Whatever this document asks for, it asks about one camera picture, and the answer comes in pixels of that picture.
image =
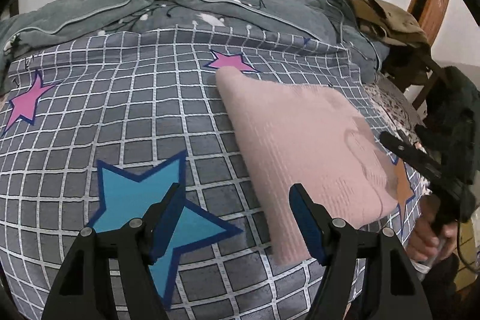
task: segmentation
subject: gray blanket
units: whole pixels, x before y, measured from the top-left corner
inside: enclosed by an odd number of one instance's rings
[[[18,87],[0,111],[0,260],[28,319],[40,319],[84,225],[99,232],[118,228],[176,181],[186,185],[186,215],[174,248],[151,268],[169,317],[305,316],[323,268],[315,259],[288,267],[273,260],[262,208],[215,87],[216,53],[236,55],[237,66],[253,71],[250,77],[335,88],[376,137],[389,130],[360,84],[350,51],[305,43],[302,36],[205,23],[94,36],[15,61],[10,77]],[[389,226],[403,243],[422,192],[419,174],[408,166],[406,173],[411,197],[364,227]],[[117,263],[110,268],[124,320]],[[350,299],[362,289],[363,270],[359,260]]]
[[[344,0],[58,0],[37,11],[0,22],[0,94],[11,88],[6,71],[14,58],[92,35],[97,31],[143,33],[156,28],[186,27],[198,20],[228,26],[281,32],[351,48],[363,83],[388,48],[363,36]]]

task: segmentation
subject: ribbed knit fabric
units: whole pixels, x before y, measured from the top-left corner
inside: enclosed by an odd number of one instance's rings
[[[310,257],[289,207],[294,183],[355,228],[396,207],[394,166],[340,92],[254,80],[233,67],[217,71],[217,87],[265,211],[278,265]]]

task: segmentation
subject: star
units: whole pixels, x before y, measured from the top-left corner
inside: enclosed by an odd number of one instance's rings
[[[215,56],[215,60],[205,64],[205,67],[219,69],[220,67],[231,66],[239,71],[259,72],[245,62],[241,53],[238,55],[224,55],[223,53],[215,51],[211,52],[213,53],[213,56]]]
[[[185,183],[185,157],[186,151],[182,151],[141,175],[98,160],[100,208],[88,226],[97,232],[105,232],[118,229],[135,217],[142,217],[150,205],[162,200],[172,183]],[[241,232],[193,202],[185,201],[164,256],[150,266],[166,310],[171,306],[180,255]]]
[[[398,211],[400,212],[400,219],[403,226],[405,223],[405,209],[407,204],[415,198],[415,191],[411,187],[409,177],[407,174],[407,169],[405,163],[402,159],[398,159],[394,166],[395,174],[397,174],[398,185],[397,185],[397,201],[398,201]]]
[[[2,136],[7,133],[18,119],[33,125],[35,123],[35,116],[37,115],[38,100],[43,94],[55,86],[57,86],[57,84],[44,86],[42,75],[38,71],[35,71],[35,80],[32,87],[30,87],[27,92],[17,95],[15,98],[9,100],[13,110],[11,111],[10,118]]]

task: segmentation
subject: silver bolt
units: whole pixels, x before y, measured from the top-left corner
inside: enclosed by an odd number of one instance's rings
[[[128,224],[129,224],[130,228],[138,228],[138,227],[142,226],[143,221],[142,221],[142,219],[131,219]]]
[[[333,219],[332,224],[337,228],[343,228],[346,223],[344,219],[336,218],[336,219]]]
[[[393,235],[395,235],[395,232],[393,231],[393,229],[388,227],[383,228],[382,232],[385,236],[388,236],[389,238],[392,238]]]
[[[85,227],[83,228],[81,231],[80,231],[80,235],[82,235],[84,238],[86,238],[87,236],[90,236],[90,234],[92,233],[92,228],[90,227]]]

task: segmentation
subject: person's hand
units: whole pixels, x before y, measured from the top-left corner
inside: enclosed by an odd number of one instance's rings
[[[440,240],[431,230],[430,224],[435,220],[440,200],[435,196],[422,196],[420,201],[421,216],[415,223],[415,228],[410,234],[406,254],[410,259],[416,262],[423,262],[432,256],[438,254],[437,247]],[[446,238],[446,243],[438,254],[435,263],[448,258],[457,244],[457,223],[453,222],[443,226],[442,235]]]

